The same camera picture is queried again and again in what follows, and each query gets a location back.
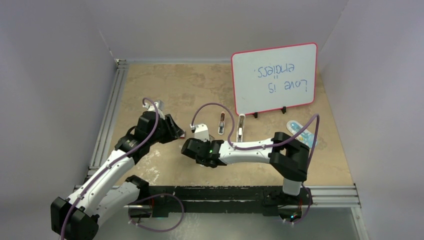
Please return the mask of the pink and white stapler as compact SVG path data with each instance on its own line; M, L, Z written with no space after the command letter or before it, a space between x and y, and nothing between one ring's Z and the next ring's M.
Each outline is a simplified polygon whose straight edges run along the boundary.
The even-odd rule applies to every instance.
M219 123L218 123L218 134L219 135L223 135L225 132L225 112L222 111L220 114L220 119L219 119Z

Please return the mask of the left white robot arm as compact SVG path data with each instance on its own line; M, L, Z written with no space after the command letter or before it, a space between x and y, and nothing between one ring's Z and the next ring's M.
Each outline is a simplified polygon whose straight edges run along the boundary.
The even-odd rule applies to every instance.
M127 204L150 204L150 184L131 175L116 189L114 184L156 143L167 144L185 136L170 114L147 110L121 137L102 166L66 198L50 205L52 230L61 240L92 240L101 225Z

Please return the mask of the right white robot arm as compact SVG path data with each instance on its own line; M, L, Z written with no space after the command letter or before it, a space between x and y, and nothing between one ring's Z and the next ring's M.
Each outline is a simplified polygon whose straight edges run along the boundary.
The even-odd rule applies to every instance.
M283 177L280 196L288 204L300 198L310 162L310 148L284 132L275 132L274 137L265 140L233 145L224 140L203 141L192 137L186 140L181 153L211 168L238 163L269 164Z

